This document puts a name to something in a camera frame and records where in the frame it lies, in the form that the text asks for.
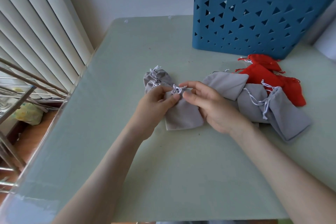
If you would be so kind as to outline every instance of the red drawstring bag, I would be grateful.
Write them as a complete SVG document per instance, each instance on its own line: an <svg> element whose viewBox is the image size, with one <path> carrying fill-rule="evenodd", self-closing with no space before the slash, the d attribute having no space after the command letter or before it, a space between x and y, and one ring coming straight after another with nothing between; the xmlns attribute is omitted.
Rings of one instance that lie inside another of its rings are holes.
<svg viewBox="0 0 336 224"><path fill-rule="evenodd" d="M261 81L264 80L266 84L269 84L272 87L284 86L284 82L280 80L273 72L267 70L265 67L258 63L253 63L247 68L236 69L236 72L239 70L242 70L241 72L239 72L240 74L249 75L246 83L261 84Z"/></svg>
<svg viewBox="0 0 336 224"><path fill-rule="evenodd" d="M272 59L270 56L264 55L264 54L250 54L247 56L247 58L240 58L238 60L248 60L250 59L253 64L259 64L262 65L264 68L271 70L271 71L277 71L279 73L285 73L281 71L281 68L276 60Z"/></svg>
<svg viewBox="0 0 336 224"><path fill-rule="evenodd" d="M298 79L293 77L285 77L282 75L277 75L277 77L284 83L282 89L293 105L305 106L307 104L305 98L302 95L302 89Z"/></svg>

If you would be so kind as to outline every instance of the storage basket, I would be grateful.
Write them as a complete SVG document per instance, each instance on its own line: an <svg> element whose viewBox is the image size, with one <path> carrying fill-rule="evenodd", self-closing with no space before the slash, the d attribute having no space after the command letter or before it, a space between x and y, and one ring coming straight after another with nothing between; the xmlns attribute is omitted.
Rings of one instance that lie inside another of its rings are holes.
<svg viewBox="0 0 336 224"><path fill-rule="evenodd" d="M192 46L284 59L333 0L194 0Z"/></svg>

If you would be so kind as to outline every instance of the triangular hole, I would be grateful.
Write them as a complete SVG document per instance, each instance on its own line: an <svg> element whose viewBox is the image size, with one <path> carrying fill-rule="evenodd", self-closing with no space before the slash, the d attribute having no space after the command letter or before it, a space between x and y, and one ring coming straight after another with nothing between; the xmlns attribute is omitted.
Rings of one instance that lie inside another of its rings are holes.
<svg viewBox="0 0 336 224"><path fill-rule="evenodd" d="M235 11L235 7L236 7L236 5L230 6L230 10L234 12Z"/></svg>
<svg viewBox="0 0 336 224"><path fill-rule="evenodd" d="M292 11L294 8L292 7L292 5L288 5L286 10L285 10L285 13L289 12L289 11Z"/></svg>
<svg viewBox="0 0 336 224"><path fill-rule="evenodd" d="M219 5L225 9L225 7L226 7L226 2L227 2L227 0L225 0L224 2L221 2Z"/></svg>
<svg viewBox="0 0 336 224"><path fill-rule="evenodd" d="M297 19L296 21L297 21L298 23L301 23L301 22L303 21L303 19L304 19L304 17L299 18L299 19Z"/></svg>
<svg viewBox="0 0 336 224"><path fill-rule="evenodd" d="M313 7L309 7L306 13L313 11Z"/></svg>
<svg viewBox="0 0 336 224"><path fill-rule="evenodd" d="M274 9L272 15L277 14L277 13L279 13L279 12L281 12L280 9L277 8L277 7L275 7L275 9Z"/></svg>
<svg viewBox="0 0 336 224"><path fill-rule="evenodd" d="M262 12L262 10L260 10L260 11L256 12L255 14L257 14L257 15L258 15L258 17L260 17L260 15L261 15L261 12Z"/></svg>

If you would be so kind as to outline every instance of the person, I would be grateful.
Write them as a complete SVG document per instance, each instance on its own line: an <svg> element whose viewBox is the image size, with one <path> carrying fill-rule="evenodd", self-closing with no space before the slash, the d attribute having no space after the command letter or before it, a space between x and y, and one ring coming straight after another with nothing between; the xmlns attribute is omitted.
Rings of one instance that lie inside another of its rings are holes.
<svg viewBox="0 0 336 224"><path fill-rule="evenodd" d="M218 132L229 134L265 177L295 224L336 223L336 194L280 151L216 90L201 82L179 85L192 88L185 100L199 107ZM141 143L149 138L166 111L179 100L163 100L170 87L157 86L139 104L100 164L53 224L111 223L128 170Z"/></svg>

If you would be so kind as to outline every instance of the table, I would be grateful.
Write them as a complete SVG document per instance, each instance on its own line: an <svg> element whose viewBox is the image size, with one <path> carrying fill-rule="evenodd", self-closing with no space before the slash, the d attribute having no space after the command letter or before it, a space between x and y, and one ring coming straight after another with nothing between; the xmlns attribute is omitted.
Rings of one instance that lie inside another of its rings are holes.
<svg viewBox="0 0 336 224"><path fill-rule="evenodd" d="M19 186L1 208L9 224L48 223L81 187L144 94L143 75L161 65L175 82L244 67L238 56L191 47L192 16L116 19ZM280 62L301 80L313 126L292 145L264 133L336 190L336 66L299 44ZM137 152L113 222L275 219L287 214L238 145L209 125L166 131L164 121Z"/></svg>

